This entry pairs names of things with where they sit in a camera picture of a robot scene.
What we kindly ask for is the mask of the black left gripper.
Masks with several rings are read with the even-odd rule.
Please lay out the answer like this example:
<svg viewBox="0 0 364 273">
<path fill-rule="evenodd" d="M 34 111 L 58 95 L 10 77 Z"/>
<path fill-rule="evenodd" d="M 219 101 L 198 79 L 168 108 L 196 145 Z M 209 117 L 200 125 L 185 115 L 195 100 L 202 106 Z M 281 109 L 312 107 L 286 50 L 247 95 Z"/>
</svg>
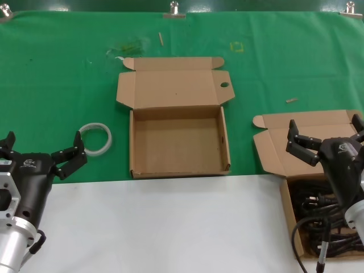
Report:
<svg viewBox="0 0 364 273">
<path fill-rule="evenodd" d="M 53 179 L 65 180 L 87 163 L 81 133 L 73 146 L 49 154 L 13 151 L 16 137 L 10 131 L 1 140 L 1 214 L 22 218 L 38 228 Z"/>
</svg>

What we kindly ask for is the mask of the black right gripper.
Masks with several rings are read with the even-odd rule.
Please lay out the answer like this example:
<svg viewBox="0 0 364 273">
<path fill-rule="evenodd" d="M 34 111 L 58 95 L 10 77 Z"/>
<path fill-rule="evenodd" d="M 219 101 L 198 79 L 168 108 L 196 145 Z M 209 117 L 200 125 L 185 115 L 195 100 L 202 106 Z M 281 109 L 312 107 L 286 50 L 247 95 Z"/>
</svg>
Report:
<svg viewBox="0 0 364 273">
<path fill-rule="evenodd" d="M 301 161 L 315 167 L 319 162 L 333 193 L 345 212 L 363 200 L 361 187 L 363 174 L 364 122 L 354 114 L 351 119 L 356 133 L 351 138 L 321 139 L 301 135 L 296 122 L 289 122 L 286 151 Z"/>
</svg>

